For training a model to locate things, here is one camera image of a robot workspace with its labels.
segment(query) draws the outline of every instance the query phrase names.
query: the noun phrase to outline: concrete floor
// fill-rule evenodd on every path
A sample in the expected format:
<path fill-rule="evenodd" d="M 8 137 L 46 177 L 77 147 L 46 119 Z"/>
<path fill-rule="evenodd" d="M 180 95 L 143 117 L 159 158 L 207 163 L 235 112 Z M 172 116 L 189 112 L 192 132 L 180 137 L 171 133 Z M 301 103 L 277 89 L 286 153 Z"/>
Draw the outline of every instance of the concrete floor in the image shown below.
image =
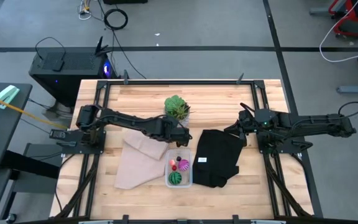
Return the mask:
<path fill-rule="evenodd" d="M 4 0 L 0 8 L 0 48 L 7 52 L 0 53 L 0 82 L 31 83 L 30 97 L 51 105 L 53 98 L 28 75 L 35 53 L 10 52 L 9 47 L 34 47 L 47 36 L 67 47 L 93 47 L 101 35 L 104 43 L 110 43 L 111 32 L 104 30 L 100 21 L 78 19 L 79 3 L 80 0 Z M 309 7 L 327 5 L 329 1 L 269 3 L 282 47 L 317 47 L 333 25 L 328 17 L 308 14 Z M 119 7 L 129 16 L 127 27 L 116 32 L 122 46 L 274 46 L 261 0 L 149 0 L 147 4 Z M 100 17 L 94 1 L 91 10 Z M 41 46 L 57 44 L 48 40 Z M 358 47 L 358 41 L 343 42 L 330 35 L 324 46 Z M 326 53 L 329 58 L 355 54 L 358 53 Z M 127 56 L 147 78 L 238 78 L 243 72 L 244 78 L 282 78 L 272 51 L 151 50 L 127 52 Z M 299 114 L 336 113 L 343 103 L 358 101 L 358 95 L 339 95 L 335 91 L 339 85 L 358 85 L 355 60 L 329 63 L 317 52 L 284 52 L 283 56 Z M 114 58 L 119 73 L 126 69 L 131 78 L 139 77 L 122 53 L 115 52 Z M 28 103 L 26 110 L 42 116 L 43 108 Z M 351 120 L 358 131 L 358 115 Z M 36 125 L 50 129 L 41 123 Z M 349 139 L 306 139 L 314 143 L 309 150 L 310 160 L 324 217 L 358 220 L 358 133 Z M 41 144 L 50 140 L 45 133 L 20 122 L 9 149 L 22 152 L 27 142 Z M 52 199 L 52 194 L 20 194 L 12 212 L 18 214 L 18 222 L 45 219 Z"/>

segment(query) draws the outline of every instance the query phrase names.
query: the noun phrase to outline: green ball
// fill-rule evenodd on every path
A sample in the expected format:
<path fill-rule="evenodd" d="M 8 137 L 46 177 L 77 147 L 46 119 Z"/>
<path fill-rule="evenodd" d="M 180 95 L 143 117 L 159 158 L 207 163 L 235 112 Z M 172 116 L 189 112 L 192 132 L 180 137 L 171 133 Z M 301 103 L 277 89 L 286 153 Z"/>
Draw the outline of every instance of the green ball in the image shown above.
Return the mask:
<path fill-rule="evenodd" d="M 178 172 L 172 172 L 169 175 L 168 180 L 171 184 L 178 185 L 181 182 L 181 175 Z"/>

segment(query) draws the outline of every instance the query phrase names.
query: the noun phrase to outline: tan fabric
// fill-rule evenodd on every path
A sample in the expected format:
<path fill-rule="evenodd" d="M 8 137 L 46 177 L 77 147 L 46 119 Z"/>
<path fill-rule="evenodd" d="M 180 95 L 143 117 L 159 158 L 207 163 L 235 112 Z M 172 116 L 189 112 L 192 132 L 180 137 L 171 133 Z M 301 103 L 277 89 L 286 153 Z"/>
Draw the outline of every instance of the tan fabric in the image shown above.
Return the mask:
<path fill-rule="evenodd" d="M 140 152 L 159 160 L 168 147 L 168 143 L 159 142 L 142 134 L 140 131 L 128 130 L 124 141 Z"/>
<path fill-rule="evenodd" d="M 167 147 L 168 144 L 165 142 L 150 139 L 139 131 L 128 130 L 124 136 L 121 161 L 114 186 L 119 189 L 133 189 L 140 184 L 162 177 L 165 172 Z"/>

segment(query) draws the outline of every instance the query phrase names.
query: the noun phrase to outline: wooden table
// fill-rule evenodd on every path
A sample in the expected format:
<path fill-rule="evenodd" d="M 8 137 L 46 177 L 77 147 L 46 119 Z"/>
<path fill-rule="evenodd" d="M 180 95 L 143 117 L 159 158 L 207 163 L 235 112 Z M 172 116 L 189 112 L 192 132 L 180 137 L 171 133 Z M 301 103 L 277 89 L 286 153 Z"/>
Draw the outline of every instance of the wooden table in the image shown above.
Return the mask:
<path fill-rule="evenodd" d="M 280 80 L 264 81 L 270 109 L 288 111 Z M 93 103 L 96 83 L 97 80 L 81 82 L 71 128 L 75 128 L 80 107 Z M 162 114 L 165 99 L 172 95 L 181 96 L 191 106 L 188 127 L 193 140 L 188 147 L 193 156 L 202 130 L 223 130 L 234 124 L 243 110 L 239 103 L 254 105 L 248 85 L 113 85 L 108 108 L 148 118 Z M 127 129 L 110 125 L 105 130 L 105 151 L 100 157 L 91 219 L 122 219 L 123 215 L 129 215 L 130 219 L 231 219 L 235 214 L 240 219 L 273 218 L 264 160 L 255 135 L 247 137 L 248 145 L 240 154 L 239 174 L 223 188 L 193 184 L 188 189 L 170 189 L 161 177 L 132 190 L 122 190 L 114 188 L 114 179 Z M 307 212 L 313 213 L 302 166 L 288 154 L 280 157 L 289 191 Z M 77 189 L 82 160 L 82 155 L 75 155 L 62 167 L 57 194 L 63 206 Z M 80 214 L 84 214 L 87 192 Z M 283 215 L 281 194 L 277 188 L 276 192 Z M 58 212 L 55 199 L 50 215 Z"/>

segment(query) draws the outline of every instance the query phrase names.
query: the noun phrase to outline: clear plastic container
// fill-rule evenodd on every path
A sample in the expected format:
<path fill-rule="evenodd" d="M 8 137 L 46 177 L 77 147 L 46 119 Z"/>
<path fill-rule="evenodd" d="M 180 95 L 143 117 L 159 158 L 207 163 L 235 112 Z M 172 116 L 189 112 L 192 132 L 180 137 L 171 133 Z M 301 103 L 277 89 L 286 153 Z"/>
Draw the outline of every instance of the clear plastic container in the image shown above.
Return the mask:
<path fill-rule="evenodd" d="M 181 159 L 186 159 L 189 161 L 189 167 L 185 171 L 180 171 L 177 161 L 177 157 L 180 156 Z M 167 187 L 172 188 L 187 188 L 190 187 L 193 184 L 193 168 L 192 168 L 192 162 L 191 162 L 191 151 L 190 149 L 170 149 L 167 152 L 167 160 L 165 162 L 165 185 Z M 174 171 L 172 170 L 172 166 L 170 165 L 170 160 L 175 161 L 175 165 L 177 169 Z M 181 175 L 181 182 L 179 184 L 173 185 L 168 181 L 168 177 L 172 172 L 178 172 Z"/>

